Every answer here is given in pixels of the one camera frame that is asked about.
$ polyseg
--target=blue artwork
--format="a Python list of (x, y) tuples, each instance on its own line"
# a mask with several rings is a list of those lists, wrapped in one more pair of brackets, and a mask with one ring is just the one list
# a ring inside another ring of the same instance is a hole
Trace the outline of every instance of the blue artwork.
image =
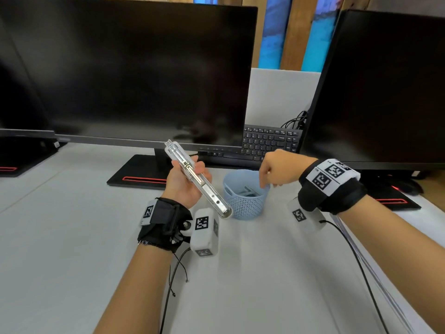
[(259, 68), (279, 69), (292, 0), (267, 0)]
[(218, 4), (218, 0), (193, 0), (193, 3)]
[(318, 0), (301, 71), (321, 72), (342, 0)]

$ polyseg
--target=blue basket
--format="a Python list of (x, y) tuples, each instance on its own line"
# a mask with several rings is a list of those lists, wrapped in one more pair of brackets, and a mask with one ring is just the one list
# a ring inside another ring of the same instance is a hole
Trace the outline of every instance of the blue basket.
[[(259, 187), (259, 173), (252, 170), (236, 170), (224, 177), (224, 200), (233, 209), (232, 217), (240, 220), (249, 220), (258, 216), (264, 207), (270, 185), (262, 189)], [(258, 197), (243, 197), (235, 192), (243, 191), (249, 186), (260, 194)]]

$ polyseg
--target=forearm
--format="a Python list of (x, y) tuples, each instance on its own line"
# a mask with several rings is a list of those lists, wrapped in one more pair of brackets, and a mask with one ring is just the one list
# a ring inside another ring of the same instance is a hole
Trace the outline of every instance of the forearm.
[(339, 217), (418, 314), (445, 333), (445, 249), (370, 196)]
[(173, 254), (139, 245), (94, 334), (155, 334)]

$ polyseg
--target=desk surface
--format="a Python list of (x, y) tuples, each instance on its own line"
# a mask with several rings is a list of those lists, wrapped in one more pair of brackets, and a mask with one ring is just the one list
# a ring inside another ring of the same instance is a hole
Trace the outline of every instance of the desk surface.
[[(106, 185), (137, 153), (153, 150), (71, 143), (0, 179), (1, 333), (93, 331), (136, 248), (145, 204), (160, 194)], [(228, 171), (211, 169), (218, 190)], [(272, 189), (253, 221), (222, 220), (216, 257), (186, 254), (190, 282), (178, 269), (166, 333), (383, 332), (341, 235), (326, 226), (308, 238), (286, 212), (298, 189)], [(403, 217), (444, 245), (445, 214), (415, 200), (427, 208)], [(370, 283), (390, 332), (406, 333)]]

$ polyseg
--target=red accent stripe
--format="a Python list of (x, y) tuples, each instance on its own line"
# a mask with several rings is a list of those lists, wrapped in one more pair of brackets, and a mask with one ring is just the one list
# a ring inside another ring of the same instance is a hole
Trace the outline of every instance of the red accent stripe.
[(381, 204), (408, 204), (408, 202), (402, 198), (388, 198), (388, 199), (376, 199)]
[(15, 170), (17, 170), (17, 167), (0, 167), (0, 171), (10, 171), (13, 172)]
[(167, 179), (145, 178), (145, 177), (131, 177), (131, 176), (125, 176), (124, 178), (122, 178), (122, 180), (125, 180), (127, 182), (141, 182), (141, 183), (155, 183), (155, 184), (165, 184), (165, 183), (167, 183)]

